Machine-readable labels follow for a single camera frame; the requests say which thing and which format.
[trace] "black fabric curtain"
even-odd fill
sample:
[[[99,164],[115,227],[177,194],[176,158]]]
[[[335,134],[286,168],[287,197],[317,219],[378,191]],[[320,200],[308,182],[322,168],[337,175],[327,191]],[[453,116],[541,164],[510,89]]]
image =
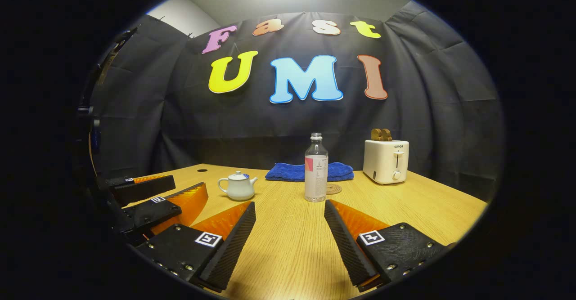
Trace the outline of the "black fabric curtain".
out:
[[[254,36],[255,26],[280,19],[278,31]],[[318,34],[312,21],[334,21],[337,36]],[[350,22],[374,25],[368,38]],[[105,177],[149,175],[195,165],[270,169],[301,164],[310,132],[321,132],[330,162],[362,169],[364,140],[388,128],[410,142],[409,170],[487,200],[503,163],[504,120],[495,85],[473,49],[415,2],[387,21],[338,13],[283,13],[235,23],[218,50],[202,54],[208,33],[188,38],[148,15],[115,58],[93,94],[101,119],[99,170]],[[231,56],[225,79],[239,71],[240,53],[257,50],[248,81],[215,94],[211,64]],[[366,97],[357,56],[378,58],[388,93]],[[293,58],[306,70],[318,55],[337,58],[334,74],[344,97],[270,103],[276,70],[270,62]]]

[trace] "white teapot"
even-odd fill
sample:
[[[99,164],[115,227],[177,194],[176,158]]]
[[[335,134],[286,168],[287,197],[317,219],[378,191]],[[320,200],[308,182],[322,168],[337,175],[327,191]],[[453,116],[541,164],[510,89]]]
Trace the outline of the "white teapot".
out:
[[[254,195],[254,182],[257,179],[257,177],[249,179],[249,175],[242,174],[241,171],[236,171],[236,174],[230,175],[228,179],[219,179],[218,187],[224,191],[230,199],[244,201]],[[228,181],[228,190],[222,189],[220,186],[220,182],[222,181]]]

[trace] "plastic water bottle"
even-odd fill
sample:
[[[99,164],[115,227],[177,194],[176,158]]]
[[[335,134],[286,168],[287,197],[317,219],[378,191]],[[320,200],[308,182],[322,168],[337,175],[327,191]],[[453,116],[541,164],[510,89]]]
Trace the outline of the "plastic water bottle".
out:
[[[320,202],[326,199],[328,151],[322,146],[322,134],[313,132],[312,144],[304,155],[304,199]]]

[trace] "teapot handle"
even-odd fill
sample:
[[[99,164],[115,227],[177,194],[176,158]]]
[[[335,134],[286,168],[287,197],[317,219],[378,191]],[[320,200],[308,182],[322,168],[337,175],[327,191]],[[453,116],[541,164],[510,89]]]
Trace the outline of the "teapot handle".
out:
[[[226,190],[222,189],[222,187],[220,186],[220,182],[222,182],[222,181],[228,181],[228,179],[219,179],[218,180],[218,187],[220,188],[220,190],[222,190],[224,193],[228,194],[228,192]]]

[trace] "white toaster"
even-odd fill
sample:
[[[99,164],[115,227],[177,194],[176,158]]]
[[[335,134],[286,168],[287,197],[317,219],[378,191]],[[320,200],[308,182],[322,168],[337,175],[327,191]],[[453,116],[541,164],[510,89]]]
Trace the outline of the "white toaster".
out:
[[[409,146],[409,142],[404,140],[391,142],[366,140],[364,142],[364,173],[379,184],[406,181]]]

